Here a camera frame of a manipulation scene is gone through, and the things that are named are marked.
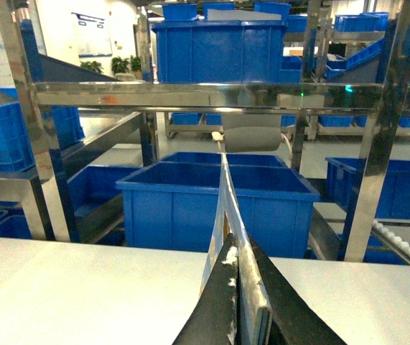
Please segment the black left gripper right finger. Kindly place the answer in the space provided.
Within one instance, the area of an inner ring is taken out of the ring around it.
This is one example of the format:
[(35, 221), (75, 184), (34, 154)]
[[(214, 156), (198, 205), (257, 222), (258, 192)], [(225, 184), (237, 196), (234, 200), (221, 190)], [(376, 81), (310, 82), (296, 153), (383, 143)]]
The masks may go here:
[(252, 250), (272, 307), (269, 344), (344, 344), (301, 298), (254, 239)]

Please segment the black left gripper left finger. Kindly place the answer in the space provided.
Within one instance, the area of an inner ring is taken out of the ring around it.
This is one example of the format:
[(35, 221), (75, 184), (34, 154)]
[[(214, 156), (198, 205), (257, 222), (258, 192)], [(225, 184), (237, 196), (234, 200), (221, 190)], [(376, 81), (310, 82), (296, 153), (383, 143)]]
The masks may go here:
[(237, 335), (238, 250), (229, 234), (200, 299), (175, 344), (234, 344)]

